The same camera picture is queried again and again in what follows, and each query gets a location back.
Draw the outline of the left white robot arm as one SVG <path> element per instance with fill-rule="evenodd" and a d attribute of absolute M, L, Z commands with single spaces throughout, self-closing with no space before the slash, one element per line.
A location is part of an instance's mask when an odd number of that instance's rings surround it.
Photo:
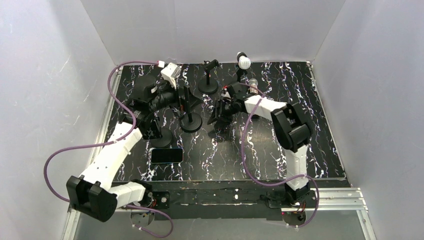
<path fill-rule="evenodd" d="M 192 108 L 202 102 L 188 86 L 177 87 L 172 79 L 157 84 L 148 75 L 141 78 L 134 93 L 128 104 L 123 105 L 127 112 L 93 162 L 80 176 L 71 176 L 66 183 L 70 206 L 101 222 L 108 221 L 120 207 L 134 202 L 147 207 L 150 204 L 145 198 L 154 202 L 152 186 L 145 181 L 131 180 L 118 186 L 112 186 L 112 182 L 140 140 L 159 140 L 162 148 L 172 144 L 172 133 L 159 127 L 155 113 L 171 108 L 180 121 L 187 121 Z"/>

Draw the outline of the black phone stand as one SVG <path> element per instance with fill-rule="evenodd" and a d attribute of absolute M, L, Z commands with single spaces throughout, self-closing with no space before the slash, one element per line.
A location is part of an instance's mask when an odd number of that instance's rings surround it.
<path fill-rule="evenodd" d="M 202 124 L 203 124 L 202 117 L 198 113 L 193 112 L 193 110 L 194 109 L 181 110 L 183 112 L 183 115 L 179 118 L 180 128 L 185 133 L 194 133 L 202 127 Z"/>
<path fill-rule="evenodd" d="M 161 128 L 161 137 L 156 139 L 151 139 L 150 143 L 153 148 L 165 149 L 169 148 L 174 140 L 174 135 L 168 128 Z"/>

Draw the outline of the black phone blue edge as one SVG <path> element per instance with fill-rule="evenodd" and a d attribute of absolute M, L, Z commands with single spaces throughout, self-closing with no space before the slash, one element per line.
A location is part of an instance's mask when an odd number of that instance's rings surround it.
<path fill-rule="evenodd" d="M 152 164 L 176 164 L 184 160 L 182 148 L 155 148 L 151 151 Z"/>

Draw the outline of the black phone stand front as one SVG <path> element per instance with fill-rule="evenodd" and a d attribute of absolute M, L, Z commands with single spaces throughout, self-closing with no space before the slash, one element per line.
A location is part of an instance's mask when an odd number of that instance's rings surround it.
<path fill-rule="evenodd" d="M 161 128 L 161 137 L 156 139 L 151 139 L 150 143 L 153 148 L 165 149 L 169 148 L 174 140 L 174 135 L 168 128 Z"/>

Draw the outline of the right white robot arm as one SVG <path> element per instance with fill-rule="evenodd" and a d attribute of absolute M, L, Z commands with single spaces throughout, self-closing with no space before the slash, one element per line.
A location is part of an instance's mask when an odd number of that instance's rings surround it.
<path fill-rule="evenodd" d="M 272 122 L 286 157 L 286 180 L 282 183 L 286 199 L 292 203 L 301 201 L 310 191 L 306 157 L 314 130 L 300 105 L 266 98 L 258 89 L 257 80 L 252 78 L 248 83 L 235 81 L 227 85 L 215 101 L 207 123 L 221 128 L 229 125 L 237 113 L 247 113 L 249 118 L 258 116 Z"/>

